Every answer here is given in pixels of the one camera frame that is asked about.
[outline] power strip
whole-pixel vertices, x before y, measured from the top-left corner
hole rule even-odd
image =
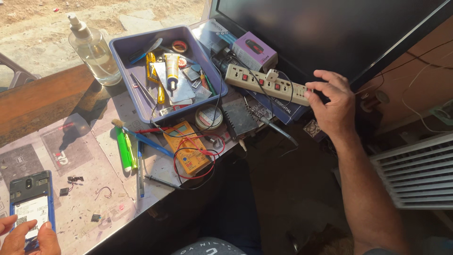
[[[258,93],[263,93],[258,83],[269,96],[280,98],[286,101],[291,99],[291,83],[287,80],[277,78],[275,82],[267,81],[266,74],[247,70],[247,68],[229,64],[226,71],[225,82],[240,88],[249,89]],[[304,97],[307,87],[293,82],[294,92],[291,102],[309,106],[308,100]]]

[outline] blue phone frame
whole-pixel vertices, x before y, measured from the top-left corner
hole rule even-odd
[[[50,190],[46,192],[45,195],[47,196],[47,208],[48,208],[48,216],[49,221],[52,223],[52,230],[56,233],[56,225],[55,225],[55,208],[53,206],[53,183],[52,183],[52,172],[49,170],[45,170],[49,173],[50,179]],[[10,202],[10,216],[15,214],[13,203]],[[32,238],[25,239],[25,251],[33,250],[39,247],[38,243],[38,236],[34,236]]]

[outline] computer monitor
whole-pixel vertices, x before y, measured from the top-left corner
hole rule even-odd
[[[357,90],[452,14],[450,0],[213,0],[210,18],[258,36],[298,83],[325,69]]]

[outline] clear plastic bottle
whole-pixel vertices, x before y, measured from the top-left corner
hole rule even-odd
[[[96,80],[104,86],[112,86],[121,81],[121,73],[115,59],[99,30],[88,28],[75,14],[67,16],[71,22],[69,44],[88,66]]]

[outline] blue plastic tray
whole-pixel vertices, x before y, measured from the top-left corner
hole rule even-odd
[[[198,62],[201,65],[203,72],[208,76],[209,81],[212,83],[212,86],[214,87],[218,95],[210,97],[204,101],[189,105],[180,110],[168,113],[164,116],[153,118],[155,122],[171,118],[176,114],[180,114],[194,108],[198,108],[200,105],[206,103],[216,102],[219,98],[219,94],[221,94],[221,96],[225,96],[227,94],[228,88],[225,84],[225,81],[220,79],[218,71],[216,70],[209,57],[202,49],[202,46],[193,35],[192,30],[188,26],[180,25],[147,33],[116,38],[110,41],[109,47],[113,53],[113,58],[118,64],[121,75],[123,76],[124,83],[126,84],[127,90],[129,91],[130,97],[132,98],[132,102],[134,102],[135,108],[137,109],[137,113],[141,121],[143,121],[144,123],[151,123],[150,119],[154,105],[148,103],[139,88],[134,88],[134,81],[132,80],[130,73],[134,72],[134,75],[141,81],[143,85],[145,85],[145,60],[143,59],[135,64],[130,64],[128,57],[133,52],[147,45],[149,41],[156,40],[157,38],[163,39],[162,45],[170,45],[174,40],[177,39],[184,40],[188,44],[189,48],[183,55]],[[157,113],[159,113],[159,110],[166,107],[169,107],[168,102],[166,102],[164,105],[158,105],[156,109]]]

